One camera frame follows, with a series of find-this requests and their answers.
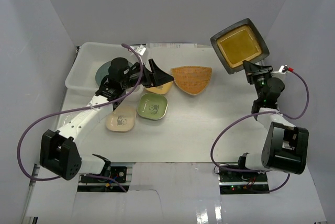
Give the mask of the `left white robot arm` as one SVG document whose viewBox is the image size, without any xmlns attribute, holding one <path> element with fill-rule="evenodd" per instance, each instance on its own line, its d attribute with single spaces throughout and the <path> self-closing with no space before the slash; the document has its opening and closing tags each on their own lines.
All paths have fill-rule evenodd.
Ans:
<svg viewBox="0 0 335 224">
<path fill-rule="evenodd" d="M 139 62 L 129 65 L 125 58 L 110 61 L 108 73 L 84 111 L 56 131 L 42 135 L 40 165 L 69 181 L 77 174 L 93 174 L 100 182 L 110 177 L 110 160 L 98 155 L 83 155 L 79 146 L 101 119 L 111 114 L 136 85 L 157 87 L 172 82 L 173 76 L 162 71 L 149 59 L 147 69 Z"/>
</svg>

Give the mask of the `orange woven fan basket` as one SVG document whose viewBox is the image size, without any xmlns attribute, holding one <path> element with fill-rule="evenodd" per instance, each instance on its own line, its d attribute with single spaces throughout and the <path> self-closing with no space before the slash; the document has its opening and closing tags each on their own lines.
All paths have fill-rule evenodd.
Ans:
<svg viewBox="0 0 335 224">
<path fill-rule="evenodd" d="M 185 93 L 196 96 L 208 86 L 212 68 L 204 66 L 181 66 L 171 69 L 174 82 Z"/>
</svg>

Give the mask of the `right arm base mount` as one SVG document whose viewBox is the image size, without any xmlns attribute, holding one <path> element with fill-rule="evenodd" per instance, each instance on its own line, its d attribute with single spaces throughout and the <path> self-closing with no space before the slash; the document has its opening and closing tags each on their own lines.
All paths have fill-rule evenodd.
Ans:
<svg viewBox="0 0 335 224">
<path fill-rule="evenodd" d="M 218 175 L 219 185 L 223 186 L 251 186 L 268 183 L 267 175 L 262 173 L 226 171 L 218 166 L 214 167 L 213 172 Z"/>
</svg>

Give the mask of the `blue label sticker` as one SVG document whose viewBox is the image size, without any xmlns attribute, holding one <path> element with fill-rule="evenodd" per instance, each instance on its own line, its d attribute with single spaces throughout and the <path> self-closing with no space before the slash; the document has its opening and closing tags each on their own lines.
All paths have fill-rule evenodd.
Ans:
<svg viewBox="0 0 335 224">
<path fill-rule="evenodd" d="M 254 54 L 255 52 L 257 52 L 257 49 L 254 49 L 254 48 L 239 48 L 238 52 L 240 52 L 241 54 Z"/>
</svg>

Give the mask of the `green square panda dish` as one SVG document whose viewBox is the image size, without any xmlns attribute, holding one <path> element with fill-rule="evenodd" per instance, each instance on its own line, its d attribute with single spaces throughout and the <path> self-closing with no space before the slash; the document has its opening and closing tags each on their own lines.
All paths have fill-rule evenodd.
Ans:
<svg viewBox="0 0 335 224">
<path fill-rule="evenodd" d="M 139 100 L 137 113 L 140 117 L 150 120 L 162 119 L 168 108 L 165 96 L 155 93 L 145 93 Z"/>
</svg>

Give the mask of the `blue-grey round plate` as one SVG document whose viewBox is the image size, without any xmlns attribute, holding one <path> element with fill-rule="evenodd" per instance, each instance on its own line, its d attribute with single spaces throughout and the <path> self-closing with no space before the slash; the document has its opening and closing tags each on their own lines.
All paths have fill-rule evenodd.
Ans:
<svg viewBox="0 0 335 224">
<path fill-rule="evenodd" d="M 103 78 L 108 75 L 108 69 L 110 67 L 111 61 L 108 61 L 101 65 L 95 74 L 95 81 L 98 86 L 100 86 Z"/>
</svg>

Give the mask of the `cream square panda dish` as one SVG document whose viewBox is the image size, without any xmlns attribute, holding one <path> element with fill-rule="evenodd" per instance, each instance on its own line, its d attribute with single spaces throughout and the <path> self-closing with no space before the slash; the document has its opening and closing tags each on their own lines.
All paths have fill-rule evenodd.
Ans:
<svg viewBox="0 0 335 224">
<path fill-rule="evenodd" d="M 120 105 L 106 117 L 105 126 L 113 132 L 130 131 L 136 123 L 136 110 L 129 105 Z"/>
</svg>

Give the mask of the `yellow square panda dish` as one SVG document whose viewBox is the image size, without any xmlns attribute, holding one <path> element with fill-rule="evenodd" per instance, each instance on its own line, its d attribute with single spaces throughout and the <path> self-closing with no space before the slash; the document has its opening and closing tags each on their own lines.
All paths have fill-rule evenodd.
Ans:
<svg viewBox="0 0 335 224">
<path fill-rule="evenodd" d="M 150 88 L 145 87 L 145 90 L 150 93 L 165 95 L 171 89 L 173 83 L 174 82 L 171 81 L 156 87 L 150 87 Z"/>
</svg>

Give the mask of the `black square amber plate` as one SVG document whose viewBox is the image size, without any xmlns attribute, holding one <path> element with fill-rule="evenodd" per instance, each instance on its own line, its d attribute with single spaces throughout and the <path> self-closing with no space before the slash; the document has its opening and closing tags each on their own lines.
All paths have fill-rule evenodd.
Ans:
<svg viewBox="0 0 335 224">
<path fill-rule="evenodd" d="M 243 70 L 243 61 L 260 62 L 270 51 L 260 32 L 250 18 L 243 19 L 210 38 L 218 59 L 228 74 Z M 254 54 L 241 54 L 239 48 L 254 48 Z"/>
</svg>

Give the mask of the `white plastic bin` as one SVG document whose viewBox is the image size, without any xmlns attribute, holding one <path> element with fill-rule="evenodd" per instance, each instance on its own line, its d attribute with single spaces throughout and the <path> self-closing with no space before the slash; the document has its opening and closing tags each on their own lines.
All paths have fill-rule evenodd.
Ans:
<svg viewBox="0 0 335 224">
<path fill-rule="evenodd" d="M 84 43 L 65 80 L 65 85 L 82 96 L 92 97 L 99 88 L 96 83 L 98 69 L 114 58 L 122 57 L 130 64 L 138 62 L 136 56 L 119 44 Z"/>
</svg>

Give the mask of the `papers at table back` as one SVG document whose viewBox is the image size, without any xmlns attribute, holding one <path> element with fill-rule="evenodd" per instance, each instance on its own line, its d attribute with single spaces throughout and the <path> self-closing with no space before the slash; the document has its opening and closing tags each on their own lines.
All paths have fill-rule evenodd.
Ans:
<svg viewBox="0 0 335 224">
<path fill-rule="evenodd" d="M 197 48 L 196 43 L 147 43 L 147 48 Z"/>
</svg>

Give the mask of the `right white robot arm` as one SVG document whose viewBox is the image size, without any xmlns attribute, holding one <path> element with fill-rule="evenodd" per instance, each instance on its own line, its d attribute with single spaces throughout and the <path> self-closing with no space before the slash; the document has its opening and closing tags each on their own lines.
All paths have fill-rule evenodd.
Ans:
<svg viewBox="0 0 335 224">
<path fill-rule="evenodd" d="M 289 116 L 281 114 L 277 104 L 285 89 L 285 75 L 294 70 L 283 65 L 273 71 L 271 66 L 249 61 L 243 62 L 243 69 L 258 95 L 253 102 L 252 117 L 267 130 L 267 136 L 261 152 L 246 152 L 239 157 L 237 177 L 247 182 L 255 176 L 255 171 L 301 174 L 306 166 L 309 132 L 290 123 Z"/>
</svg>

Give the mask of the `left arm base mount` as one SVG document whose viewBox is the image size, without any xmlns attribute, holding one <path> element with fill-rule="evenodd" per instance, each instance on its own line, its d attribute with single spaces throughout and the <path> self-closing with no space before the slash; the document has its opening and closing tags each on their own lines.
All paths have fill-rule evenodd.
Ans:
<svg viewBox="0 0 335 224">
<path fill-rule="evenodd" d="M 126 166 L 112 166 L 110 168 L 110 178 L 118 183 L 125 183 L 127 181 L 127 167 Z"/>
</svg>

